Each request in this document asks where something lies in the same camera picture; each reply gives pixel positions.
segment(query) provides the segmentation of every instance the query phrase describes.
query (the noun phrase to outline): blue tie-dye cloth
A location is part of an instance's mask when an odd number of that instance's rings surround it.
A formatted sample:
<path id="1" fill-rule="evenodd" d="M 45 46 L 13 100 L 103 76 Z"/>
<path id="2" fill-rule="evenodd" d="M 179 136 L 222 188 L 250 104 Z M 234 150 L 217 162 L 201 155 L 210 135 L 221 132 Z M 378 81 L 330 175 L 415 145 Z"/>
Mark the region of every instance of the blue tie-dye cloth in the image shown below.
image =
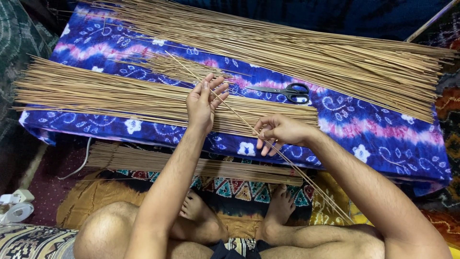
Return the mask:
<path id="1" fill-rule="evenodd" d="M 143 51 L 167 50 L 203 64 L 252 75 L 236 75 L 237 79 L 231 88 L 248 98 L 277 102 L 289 101 L 282 94 L 258 92 L 245 87 L 256 85 L 285 88 L 289 83 L 302 82 L 268 69 L 203 53 L 174 42 L 134 40 L 133 37 L 139 34 L 112 25 L 118 23 L 115 20 L 104 21 L 101 16 L 105 12 L 90 9 L 83 4 L 79 4 L 75 11 L 54 49 L 50 58 L 52 61 L 112 75 L 183 86 L 141 67 L 110 60 L 126 58 Z M 303 83 L 310 88 L 310 102 L 306 105 L 318 109 L 321 130 L 348 152 L 395 182 L 411 184 L 416 195 L 447 186 L 451 173 L 437 119 L 434 124 L 428 124 L 311 83 Z M 185 132 L 183 127 L 73 112 L 23 112 L 20 123 L 33 135 L 51 145 L 55 144 L 56 132 L 64 132 L 173 147 Z M 262 157 L 255 143 L 254 138 L 211 132 L 203 150 L 284 163 L 279 155 Z M 307 148 L 285 145 L 281 151 L 300 166 L 322 168 L 316 156 Z"/>

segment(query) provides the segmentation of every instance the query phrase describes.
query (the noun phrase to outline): black shorts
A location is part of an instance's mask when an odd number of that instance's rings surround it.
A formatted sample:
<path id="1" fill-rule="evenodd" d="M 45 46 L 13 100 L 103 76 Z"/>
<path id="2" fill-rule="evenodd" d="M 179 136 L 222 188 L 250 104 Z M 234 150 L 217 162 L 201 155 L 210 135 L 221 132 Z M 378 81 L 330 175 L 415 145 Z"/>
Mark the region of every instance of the black shorts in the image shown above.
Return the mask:
<path id="1" fill-rule="evenodd" d="M 210 259 L 261 259 L 259 253 L 271 248 L 271 246 L 263 240 L 257 240 L 254 250 L 247 251 L 246 257 L 240 255 L 234 249 L 226 249 L 222 240 L 209 248 L 214 251 Z"/>

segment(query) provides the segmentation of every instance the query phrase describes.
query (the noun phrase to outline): bundle of sticks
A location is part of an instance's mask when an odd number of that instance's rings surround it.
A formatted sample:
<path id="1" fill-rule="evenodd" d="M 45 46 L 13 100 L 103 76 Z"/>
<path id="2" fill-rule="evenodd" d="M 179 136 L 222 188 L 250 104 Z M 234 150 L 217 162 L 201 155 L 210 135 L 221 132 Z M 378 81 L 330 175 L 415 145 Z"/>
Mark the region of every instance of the bundle of sticks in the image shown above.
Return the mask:
<path id="1" fill-rule="evenodd" d="M 175 56 L 175 58 L 179 60 L 180 63 L 182 63 L 185 67 L 187 67 L 187 69 L 189 69 L 195 75 L 197 75 L 199 78 L 205 78 L 209 73 L 212 72 L 214 74 L 214 79 L 217 77 L 223 77 L 225 79 L 225 83 L 233 84 L 232 81 L 229 81 L 229 79 L 233 79 L 233 75 L 229 72 L 233 71 L 225 71 L 217 67 L 203 65 L 180 56 Z M 152 73 L 162 74 L 176 81 L 188 82 L 193 84 L 198 83 L 196 78 L 194 78 L 189 73 L 185 73 L 184 68 L 179 66 L 177 61 L 175 61 L 168 54 L 145 51 L 142 54 L 132 53 L 125 60 L 114 61 L 123 64 L 137 65 L 150 70 Z"/>
<path id="2" fill-rule="evenodd" d="M 160 172 L 170 154 L 96 142 L 91 146 L 86 167 Z M 243 181 L 284 183 L 301 186 L 302 178 L 291 176 L 290 168 L 199 159 L 195 175 Z"/>
<path id="3" fill-rule="evenodd" d="M 163 0 L 105 0 L 123 26 L 239 59 L 432 123 L 441 63 L 456 51 L 314 32 Z"/>
<path id="4" fill-rule="evenodd" d="M 69 110 L 184 127 L 188 123 L 185 99 L 189 88 L 108 75 L 40 58 L 15 85 L 19 87 L 15 101 L 33 105 L 14 107 L 20 111 Z M 253 137 L 240 116 L 255 125 L 261 116 L 273 113 L 318 126 L 318 114 L 313 107 L 233 95 L 226 103 L 239 115 L 221 105 L 215 112 L 213 131 Z"/>

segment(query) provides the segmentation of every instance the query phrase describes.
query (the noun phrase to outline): forearm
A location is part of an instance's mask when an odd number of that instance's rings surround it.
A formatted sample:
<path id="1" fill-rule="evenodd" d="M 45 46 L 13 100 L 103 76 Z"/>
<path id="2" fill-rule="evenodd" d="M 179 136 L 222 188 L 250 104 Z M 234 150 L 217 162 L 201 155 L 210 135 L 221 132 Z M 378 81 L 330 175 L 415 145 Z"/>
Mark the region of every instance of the forearm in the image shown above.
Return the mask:
<path id="1" fill-rule="evenodd" d="M 318 131 L 306 142 L 349 198 L 386 238 L 419 243 L 439 235 L 396 185 L 327 135 Z"/>
<path id="2" fill-rule="evenodd" d="M 206 135 L 187 129 L 175 151 L 144 198 L 136 222 L 159 231 L 171 229 L 191 185 Z"/>

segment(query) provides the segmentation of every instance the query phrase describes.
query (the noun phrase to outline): right hand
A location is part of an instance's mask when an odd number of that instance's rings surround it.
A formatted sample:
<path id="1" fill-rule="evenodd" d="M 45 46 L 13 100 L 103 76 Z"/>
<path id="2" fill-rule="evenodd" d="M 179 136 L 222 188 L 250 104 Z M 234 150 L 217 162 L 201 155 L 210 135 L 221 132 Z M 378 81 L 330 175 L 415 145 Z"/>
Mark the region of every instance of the right hand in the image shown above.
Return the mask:
<path id="1" fill-rule="evenodd" d="M 279 113 L 261 117 L 257 121 L 254 130 L 257 132 L 260 131 L 259 138 L 257 139 L 257 149 L 261 149 L 264 145 L 264 140 L 268 140 L 270 144 L 276 142 L 275 149 L 277 150 L 279 150 L 284 144 L 305 147 L 307 146 L 306 141 L 308 140 L 308 137 L 317 131 L 320 131 L 311 125 Z M 261 155 L 266 156 L 269 154 L 269 156 L 273 156 L 276 154 L 275 149 L 273 149 L 270 145 L 265 144 Z"/>

